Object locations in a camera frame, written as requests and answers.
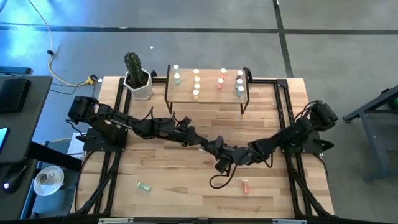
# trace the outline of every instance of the computer mouse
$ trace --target computer mouse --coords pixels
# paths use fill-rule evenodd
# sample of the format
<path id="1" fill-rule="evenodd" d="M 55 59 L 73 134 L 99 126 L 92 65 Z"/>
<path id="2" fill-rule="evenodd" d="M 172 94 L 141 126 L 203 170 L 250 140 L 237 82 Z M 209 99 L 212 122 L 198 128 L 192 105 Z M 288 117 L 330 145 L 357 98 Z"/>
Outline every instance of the computer mouse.
<path id="1" fill-rule="evenodd" d="M 2 181 L 2 189 L 5 193 L 14 193 L 21 185 L 22 178 L 25 174 L 25 162 L 14 164 L 7 171 L 6 176 Z"/>

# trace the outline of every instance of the wooden table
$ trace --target wooden table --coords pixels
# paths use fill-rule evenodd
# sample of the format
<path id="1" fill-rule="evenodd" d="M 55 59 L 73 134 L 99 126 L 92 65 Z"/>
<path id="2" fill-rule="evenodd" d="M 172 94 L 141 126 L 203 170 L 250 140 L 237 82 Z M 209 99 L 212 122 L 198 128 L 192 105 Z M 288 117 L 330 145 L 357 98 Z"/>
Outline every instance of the wooden table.
<path id="1" fill-rule="evenodd" d="M 114 105 L 119 78 L 104 77 L 99 94 L 101 103 Z M 293 111 L 297 114 L 308 102 L 304 80 L 292 78 L 288 83 Z M 154 83 L 154 94 L 149 101 L 131 101 L 130 115 L 141 118 L 153 106 L 155 117 L 169 116 L 164 88 L 164 83 Z M 222 135 L 228 144 L 245 146 L 247 142 L 271 136 L 279 129 L 274 87 L 250 84 L 249 91 L 251 100 L 244 115 L 237 113 L 239 105 L 208 103 L 177 104 L 175 115 L 177 119 L 189 116 L 202 136 L 214 139 Z M 120 108 L 124 107 L 125 94 L 126 89 Z M 96 152 L 86 162 L 78 189 L 79 208 L 98 185 L 103 156 L 103 152 Z M 333 213 L 322 163 L 313 155 L 303 154 L 302 157 L 309 189 L 324 208 Z M 197 147 L 182 147 L 160 139 L 143 140 L 129 131 L 119 166 L 112 216 L 294 217 L 285 158 L 280 150 L 274 154 L 273 168 L 265 164 L 238 167 L 231 183 L 219 190 L 212 189 L 208 183 L 211 176 L 218 174 L 215 163 L 212 155 L 197 150 Z M 247 195 L 241 187 L 243 179 L 249 181 Z M 217 179 L 214 184 L 225 181 Z M 150 185 L 151 192 L 137 189 L 138 182 Z M 102 209 L 107 191 L 105 189 Z M 298 196 L 304 211 L 301 190 L 298 190 Z"/>
<path id="2" fill-rule="evenodd" d="M 223 88 L 217 88 L 217 79 L 221 76 L 221 71 L 218 69 L 201 69 L 199 74 L 200 84 L 198 99 L 193 98 L 192 91 L 194 90 L 195 74 L 193 69 L 178 69 L 180 74 L 180 84 L 175 83 L 175 70 L 168 70 L 168 82 L 165 89 L 165 100 L 169 107 L 169 112 L 172 112 L 173 103 L 216 103 L 216 104 L 239 104 L 241 105 L 241 114 L 249 103 L 249 92 L 247 90 L 246 80 L 248 79 L 246 70 L 243 69 L 243 83 L 244 91 L 240 97 L 236 96 L 236 74 L 238 70 L 227 70 L 224 78 Z"/>

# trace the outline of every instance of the potted cactus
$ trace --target potted cactus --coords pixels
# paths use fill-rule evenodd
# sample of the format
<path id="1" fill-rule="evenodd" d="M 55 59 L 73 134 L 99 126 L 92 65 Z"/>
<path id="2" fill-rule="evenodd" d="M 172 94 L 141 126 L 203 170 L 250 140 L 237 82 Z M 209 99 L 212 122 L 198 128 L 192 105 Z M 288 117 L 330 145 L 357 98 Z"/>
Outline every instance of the potted cactus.
<path id="1" fill-rule="evenodd" d="M 141 68 L 138 55 L 134 52 L 129 52 L 124 56 L 124 63 L 127 67 L 124 85 L 135 99 L 148 100 L 154 93 L 150 73 Z"/>

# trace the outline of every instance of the concrete floor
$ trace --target concrete floor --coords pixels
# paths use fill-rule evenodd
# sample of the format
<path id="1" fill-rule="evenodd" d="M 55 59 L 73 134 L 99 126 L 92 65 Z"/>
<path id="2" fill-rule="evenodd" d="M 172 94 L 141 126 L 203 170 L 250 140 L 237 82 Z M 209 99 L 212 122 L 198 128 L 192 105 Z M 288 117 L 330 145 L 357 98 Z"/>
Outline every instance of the concrete floor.
<path id="1" fill-rule="evenodd" d="M 59 26 L 257 28 L 275 29 L 272 0 L 35 0 L 47 22 Z M 396 30 L 395 0 L 279 0 L 285 29 Z M 42 24 L 27 1 L 9 1 L 0 22 Z M 53 69 L 70 82 L 92 73 L 124 75 L 123 56 L 135 51 L 147 70 L 164 75 L 168 64 L 182 67 L 242 68 L 255 77 L 286 77 L 278 34 L 54 32 Z M 380 91 L 397 85 L 396 35 L 286 35 L 295 78 L 304 78 L 310 100 L 327 102 L 341 118 Z M 47 70 L 46 32 L 0 31 L 1 65 L 28 66 L 34 75 Z M 71 91 L 71 88 L 52 87 Z M 92 87 L 77 95 L 91 95 Z M 66 138 L 63 122 L 73 96 L 50 93 L 34 140 Z M 325 153 L 330 192 L 340 217 L 398 222 L 398 177 L 364 183 L 375 162 L 362 124 L 342 120 L 322 138 L 335 143 Z"/>

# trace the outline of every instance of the small wooden table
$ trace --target small wooden table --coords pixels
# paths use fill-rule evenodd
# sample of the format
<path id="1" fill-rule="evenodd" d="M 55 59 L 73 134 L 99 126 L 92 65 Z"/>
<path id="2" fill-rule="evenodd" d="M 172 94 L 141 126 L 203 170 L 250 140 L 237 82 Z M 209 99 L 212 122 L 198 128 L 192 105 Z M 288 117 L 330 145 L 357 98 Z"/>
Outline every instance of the small wooden table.
<path id="1" fill-rule="evenodd" d="M 221 75 L 218 69 L 200 69 L 198 76 L 200 77 L 199 97 L 197 100 L 193 98 L 195 74 L 193 69 L 179 69 L 180 82 L 176 84 L 174 79 L 175 70 L 167 67 L 165 101 L 169 113 L 173 111 L 173 103 L 217 103 L 217 104 L 240 104 L 241 114 L 244 113 L 248 106 L 250 96 L 248 88 L 248 71 L 244 67 L 242 69 L 242 86 L 244 91 L 239 97 L 236 95 L 236 74 L 238 70 L 227 70 L 224 78 L 223 88 L 217 89 L 217 79 Z"/>
<path id="2" fill-rule="evenodd" d="M 100 103 L 114 106 L 120 77 L 104 77 Z M 287 79 L 294 114 L 308 103 L 304 80 Z M 120 109 L 124 108 L 126 89 Z M 272 136 L 280 129 L 274 87 L 250 84 L 251 103 L 244 115 L 238 105 L 190 103 L 176 104 L 177 119 L 188 116 L 198 134 L 226 143 L 245 146 L 249 141 Z M 155 117 L 170 116 L 164 105 L 164 83 L 154 83 L 149 101 L 130 102 L 129 114 L 144 117 L 154 107 Z M 103 152 L 95 152 L 86 162 L 79 183 L 78 208 L 98 186 L 103 164 Z M 311 154 L 302 155 L 308 188 L 326 211 L 333 213 L 323 164 Z M 215 158 L 198 150 L 182 147 L 161 139 L 145 140 L 129 131 L 126 150 L 122 153 L 114 192 L 113 217 L 212 217 L 212 218 L 293 218 L 286 161 L 280 150 L 274 153 L 274 166 L 262 164 L 239 166 L 232 181 L 223 189 L 212 189 L 209 179 L 218 172 Z M 249 181 L 245 195 L 242 180 Z M 215 185 L 225 183 L 216 179 Z M 150 185 L 152 190 L 137 189 L 137 183 Z M 300 208 L 304 211 L 303 195 L 297 188 Z M 101 210 L 106 205 L 108 187 L 104 190 Z"/>

